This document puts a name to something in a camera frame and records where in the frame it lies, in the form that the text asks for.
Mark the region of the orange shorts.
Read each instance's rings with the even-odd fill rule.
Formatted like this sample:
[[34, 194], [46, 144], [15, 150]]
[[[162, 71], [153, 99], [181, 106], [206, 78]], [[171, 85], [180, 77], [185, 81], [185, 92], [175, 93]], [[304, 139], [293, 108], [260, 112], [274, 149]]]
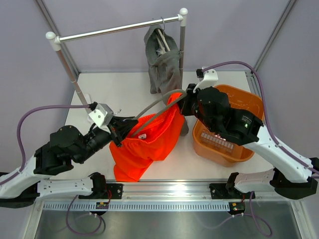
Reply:
[[163, 161], [174, 149], [184, 125], [184, 116], [180, 114], [177, 104], [161, 113], [140, 132], [134, 134], [155, 114], [138, 119], [122, 146], [109, 144], [114, 165], [116, 181], [137, 182], [155, 161]]

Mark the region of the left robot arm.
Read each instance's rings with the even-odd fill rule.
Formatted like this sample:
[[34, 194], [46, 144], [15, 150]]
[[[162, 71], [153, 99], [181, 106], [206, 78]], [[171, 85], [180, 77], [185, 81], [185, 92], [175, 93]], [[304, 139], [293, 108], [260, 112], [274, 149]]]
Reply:
[[35, 152], [18, 176], [1, 185], [0, 206], [18, 209], [36, 201], [68, 196], [103, 198], [108, 188], [101, 173], [76, 180], [53, 180], [52, 176], [72, 170], [74, 163], [83, 164], [110, 142], [121, 146], [137, 123], [134, 117], [113, 117], [107, 130], [92, 126], [86, 135], [72, 125], [63, 126], [50, 135], [49, 142]]

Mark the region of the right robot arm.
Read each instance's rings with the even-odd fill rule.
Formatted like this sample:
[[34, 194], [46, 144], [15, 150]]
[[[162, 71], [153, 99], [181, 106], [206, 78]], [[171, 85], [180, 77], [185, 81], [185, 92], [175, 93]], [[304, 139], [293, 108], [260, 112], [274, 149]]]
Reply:
[[230, 197], [276, 192], [285, 198], [299, 200], [316, 194], [318, 158], [306, 158], [289, 148], [258, 116], [231, 107], [226, 93], [213, 86], [201, 89], [190, 84], [178, 106], [182, 115], [196, 117], [210, 132], [257, 153], [273, 166], [273, 169], [259, 173], [232, 173], [226, 184]]

